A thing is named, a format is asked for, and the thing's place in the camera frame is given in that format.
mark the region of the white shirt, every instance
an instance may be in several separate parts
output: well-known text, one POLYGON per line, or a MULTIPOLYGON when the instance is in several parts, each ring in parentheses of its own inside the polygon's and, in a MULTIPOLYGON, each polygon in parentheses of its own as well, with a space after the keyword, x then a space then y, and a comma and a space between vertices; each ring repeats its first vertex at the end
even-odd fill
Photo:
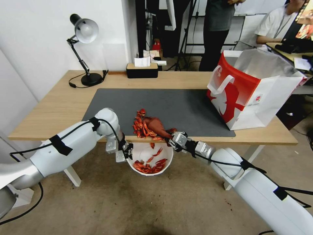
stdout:
POLYGON ((284 38, 296 16, 297 12, 287 15, 286 6, 277 8, 264 17, 255 34, 269 38, 284 38))

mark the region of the paper bag handle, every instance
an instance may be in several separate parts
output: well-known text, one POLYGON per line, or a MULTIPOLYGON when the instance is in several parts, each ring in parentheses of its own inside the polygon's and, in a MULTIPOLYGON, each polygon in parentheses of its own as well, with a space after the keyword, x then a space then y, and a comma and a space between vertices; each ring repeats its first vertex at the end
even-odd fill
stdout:
MULTIPOLYGON (((215 73, 216 72, 218 72, 219 74, 217 75, 217 76, 221 76, 220 75, 220 72, 221 72, 221 69, 222 69, 222 67, 220 66, 220 65, 218 65, 215 69, 214 69, 214 71, 213 71, 213 76, 212 76, 212 78, 214 79, 214 77, 215 77, 215 73)), ((212 94, 214 94, 214 95, 217 95, 217 94, 220 94, 220 93, 222 93, 223 92, 223 90, 225 89, 225 87, 227 86, 227 84, 229 83, 229 82, 233 82, 234 81, 234 77, 233 76, 231 76, 231 75, 228 75, 225 79, 224 79, 224 81, 222 82, 222 84, 219 86, 219 88, 217 88, 217 89, 215 89, 215 87, 213 87, 212 86, 212 82, 214 82, 214 81, 211 81, 209 84, 208 84, 208 89, 211 91, 211 93, 212 94)))

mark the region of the lanyard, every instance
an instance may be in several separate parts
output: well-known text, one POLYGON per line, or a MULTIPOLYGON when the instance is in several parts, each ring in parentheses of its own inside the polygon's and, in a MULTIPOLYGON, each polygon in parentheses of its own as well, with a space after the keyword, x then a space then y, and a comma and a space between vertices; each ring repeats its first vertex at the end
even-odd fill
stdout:
POLYGON ((281 33, 281 31, 285 28, 285 26, 288 24, 289 20, 291 19, 292 15, 293 15, 293 14, 291 14, 289 16, 289 18, 287 19, 286 23, 283 25, 283 22, 284 22, 284 19, 285 19, 285 15, 286 15, 286 7, 285 7, 285 10, 284 10, 284 13, 283 13, 283 18, 282 18, 282 20, 281 20, 281 22, 279 24, 279 28, 278 28, 277 32, 275 33, 274 38, 276 38, 281 33))

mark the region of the desk lamp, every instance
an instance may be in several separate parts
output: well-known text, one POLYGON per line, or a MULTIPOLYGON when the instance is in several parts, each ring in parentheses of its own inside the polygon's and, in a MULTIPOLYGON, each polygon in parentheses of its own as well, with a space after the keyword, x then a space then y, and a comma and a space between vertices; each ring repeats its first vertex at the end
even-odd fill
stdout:
POLYGON ((89 73, 88 65, 79 57, 77 51, 74 48, 74 44, 79 41, 86 44, 93 42, 98 36, 99 27, 93 20, 82 19, 77 14, 72 14, 69 19, 74 25, 75 35, 67 39, 67 42, 71 46, 76 57, 78 58, 78 61, 86 71, 86 75, 84 75, 81 79, 82 84, 85 86, 97 85, 103 82, 103 77, 98 73, 89 73))

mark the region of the gray shirt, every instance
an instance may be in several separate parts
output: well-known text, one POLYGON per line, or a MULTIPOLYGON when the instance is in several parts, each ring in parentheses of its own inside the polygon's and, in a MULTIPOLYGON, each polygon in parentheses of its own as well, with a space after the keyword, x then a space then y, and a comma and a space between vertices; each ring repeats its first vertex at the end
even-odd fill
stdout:
POLYGON ((205 30, 225 31, 231 27, 231 20, 235 13, 235 6, 229 5, 227 0, 207 0, 205 15, 205 30))

